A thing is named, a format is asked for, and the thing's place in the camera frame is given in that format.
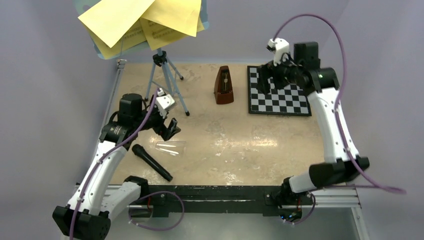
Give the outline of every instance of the clear plastic object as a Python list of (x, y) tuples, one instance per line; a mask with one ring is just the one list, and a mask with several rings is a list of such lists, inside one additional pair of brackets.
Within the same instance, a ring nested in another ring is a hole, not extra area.
[(186, 151), (186, 141), (158, 141), (155, 148), (172, 156), (182, 156)]

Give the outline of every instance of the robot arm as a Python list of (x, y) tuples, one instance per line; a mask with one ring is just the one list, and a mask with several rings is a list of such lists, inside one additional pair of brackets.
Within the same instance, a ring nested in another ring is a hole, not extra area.
[[(132, 141), (137, 137), (117, 148), (103, 162), (100, 162), (100, 158), (105, 153), (122, 143), (140, 126), (147, 114), (147, 109), (142, 109), (142, 105), (141, 95), (125, 94), (119, 101), (119, 110), (113, 113), (109, 122), (103, 127), (97, 152), (82, 183), (67, 205), (65, 207), (57, 206), (53, 212), (53, 219), (64, 235), (69, 236), (71, 218), (76, 210), (77, 202), (81, 200), (80, 193), (87, 181), (89, 181), (88, 186), (77, 209), (73, 231), (75, 238), (81, 240), (104, 239), (109, 232), (111, 221), (130, 203), (149, 194), (147, 180), (129, 176), (118, 191), (104, 199), (106, 189), (117, 166), (128, 152)], [(160, 89), (154, 109), (141, 130), (153, 129), (164, 141), (179, 133), (181, 130), (177, 127), (175, 118), (171, 120), (168, 127), (164, 125), (168, 112), (175, 105), (172, 96), (165, 94)]]
[[(293, 58), (287, 41), (276, 38), (268, 42), (267, 49), (274, 53), (273, 61), (259, 67), (257, 89), (268, 94), (269, 78), (274, 79), (277, 89), (289, 84), (303, 89), (314, 109), (324, 145), (324, 162), (313, 164), (305, 173), (286, 178), (281, 191), (274, 196), (278, 204), (297, 198), (298, 194), (326, 186), (352, 181), (359, 173), (344, 149), (336, 123), (334, 107), (339, 92), (339, 82), (332, 68), (321, 68), (316, 42), (296, 43)], [(345, 122), (341, 105), (338, 105), (341, 124), (348, 139), (348, 147), (361, 169), (369, 167), (367, 157), (361, 157), (356, 149)]]

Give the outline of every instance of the chessboard border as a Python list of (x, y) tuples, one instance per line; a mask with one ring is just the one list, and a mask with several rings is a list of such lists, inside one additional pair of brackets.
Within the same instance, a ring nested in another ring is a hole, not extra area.
[(251, 71), (250, 68), (256, 68), (258, 69), (259, 66), (247, 66), (247, 100), (248, 100), (248, 111), (249, 114), (261, 114), (261, 115), (276, 115), (276, 116), (294, 116), (294, 117), (311, 117), (311, 104), (309, 103), (308, 98), (306, 98), (307, 101), (307, 110), (308, 113), (297, 113), (297, 112), (271, 112), (271, 111), (253, 111), (252, 110), (252, 98), (251, 98)]

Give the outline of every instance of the chessboard square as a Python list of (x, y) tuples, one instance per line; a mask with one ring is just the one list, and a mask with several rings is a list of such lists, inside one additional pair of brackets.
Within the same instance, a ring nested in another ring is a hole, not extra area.
[(288, 112), (288, 113), (294, 113), (294, 112), (295, 112), (295, 108), (294, 108), (294, 107), (292, 107), (292, 106), (288, 106), (288, 107), (287, 107), (287, 112)]
[(301, 108), (300, 108), (300, 112), (301, 112), (302, 114), (308, 114), (308, 113), (309, 113), (309, 109), (308, 109), (307, 107), (301, 107)]
[(295, 113), (297, 113), (297, 114), (300, 114), (300, 113), (301, 113), (301, 108), (300, 108), (300, 107), (294, 106), (294, 107), (293, 107), (293, 110), (294, 110), (294, 112), (295, 112)]

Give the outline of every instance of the brown wooden metronome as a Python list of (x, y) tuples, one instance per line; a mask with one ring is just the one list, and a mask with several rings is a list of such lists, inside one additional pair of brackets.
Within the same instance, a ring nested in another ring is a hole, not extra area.
[(233, 84), (231, 83), (230, 69), (228, 66), (221, 66), (215, 80), (215, 101), (216, 104), (229, 104), (234, 102)]

